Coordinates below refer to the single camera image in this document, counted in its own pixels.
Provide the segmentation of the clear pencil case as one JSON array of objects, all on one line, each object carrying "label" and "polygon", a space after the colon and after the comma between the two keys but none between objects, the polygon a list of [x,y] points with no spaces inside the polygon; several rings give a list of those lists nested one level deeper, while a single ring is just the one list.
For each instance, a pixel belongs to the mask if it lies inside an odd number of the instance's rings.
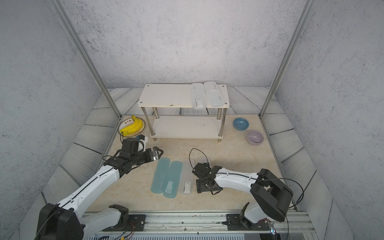
[{"label": "clear pencil case", "polygon": [[207,107],[207,98],[204,85],[201,83],[191,84],[190,95],[192,108],[194,110],[203,110]]},{"label": "clear pencil case", "polygon": [[179,194],[190,195],[193,190],[195,160],[184,159],[179,183]]},{"label": "clear pencil case", "polygon": [[198,164],[203,164],[205,165],[206,167],[212,167],[212,164],[211,164],[211,161],[208,157],[205,157],[205,156],[201,156],[201,157],[198,157],[197,160],[195,161],[196,165],[197,166]]},{"label": "clear pencil case", "polygon": [[205,82],[204,88],[208,96],[210,105],[214,108],[220,108],[224,106],[225,101],[220,92],[218,85],[215,82]]}]

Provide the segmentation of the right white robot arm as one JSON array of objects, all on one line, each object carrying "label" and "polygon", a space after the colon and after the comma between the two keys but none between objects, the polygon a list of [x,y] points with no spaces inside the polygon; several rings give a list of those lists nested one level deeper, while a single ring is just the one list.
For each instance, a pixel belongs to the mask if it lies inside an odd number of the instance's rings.
[{"label": "right white robot arm", "polygon": [[267,169],[259,173],[240,173],[220,166],[210,168],[197,164],[192,173],[197,177],[198,193],[220,193],[230,188],[251,194],[256,203],[246,203],[236,219],[223,222],[229,230],[256,230],[258,223],[275,220],[284,222],[290,207],[293,191]]}]

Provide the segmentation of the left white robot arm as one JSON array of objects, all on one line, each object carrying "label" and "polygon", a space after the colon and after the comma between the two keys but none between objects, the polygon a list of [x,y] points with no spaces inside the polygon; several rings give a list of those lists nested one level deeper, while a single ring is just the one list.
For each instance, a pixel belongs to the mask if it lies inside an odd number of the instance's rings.
[{"label": "left white robot arm", "polygon": [[36,240],[84,240],[114,225],[122,211],[108,208],[92,220],[84,220],[89,206],[113,183],[143,164],[159,160],[164,151],[158,147],[138,152],[118,150],[97,173],[79,189],[57,204],[46,204],[39,213]]}]

